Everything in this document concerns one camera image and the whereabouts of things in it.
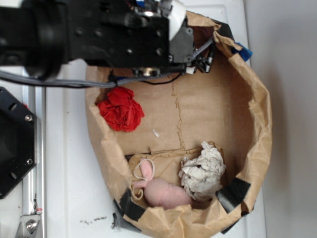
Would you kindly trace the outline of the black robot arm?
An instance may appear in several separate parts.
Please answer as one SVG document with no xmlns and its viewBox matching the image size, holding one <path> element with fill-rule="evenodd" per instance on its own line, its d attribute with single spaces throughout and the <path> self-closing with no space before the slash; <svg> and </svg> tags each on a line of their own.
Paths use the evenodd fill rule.
<svg viewBox="0 0 317 238">
<path fill-rule="evenodd" d="M 63 64 L 184 72 L 193 29 L 178 0 L 24 0 L 0 9 L 0 63 L 55 78 Z"/>
</svg>

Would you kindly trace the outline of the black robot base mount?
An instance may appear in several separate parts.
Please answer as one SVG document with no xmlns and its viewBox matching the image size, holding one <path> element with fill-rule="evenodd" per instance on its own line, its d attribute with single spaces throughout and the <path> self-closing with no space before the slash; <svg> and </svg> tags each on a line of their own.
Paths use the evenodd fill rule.
<svg viewBox="0 0 317 238">
<path fill-rule="evenodd" d="M 36 117 L 7 89 L 0 88 L 0 198 L 35 166 Z"/>
</svg>

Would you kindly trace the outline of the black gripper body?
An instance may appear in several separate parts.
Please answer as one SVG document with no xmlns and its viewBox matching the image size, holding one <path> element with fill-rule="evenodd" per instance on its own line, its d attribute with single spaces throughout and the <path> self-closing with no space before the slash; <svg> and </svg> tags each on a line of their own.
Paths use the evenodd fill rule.
<svg viewBox="0 0 317 238">
<path fill-rule="evenodd" d="M 70 0 L 68 60 L 131 68 L 138 73 L 185 72 L 194 37 L 178 0 Z"/>
</svg>

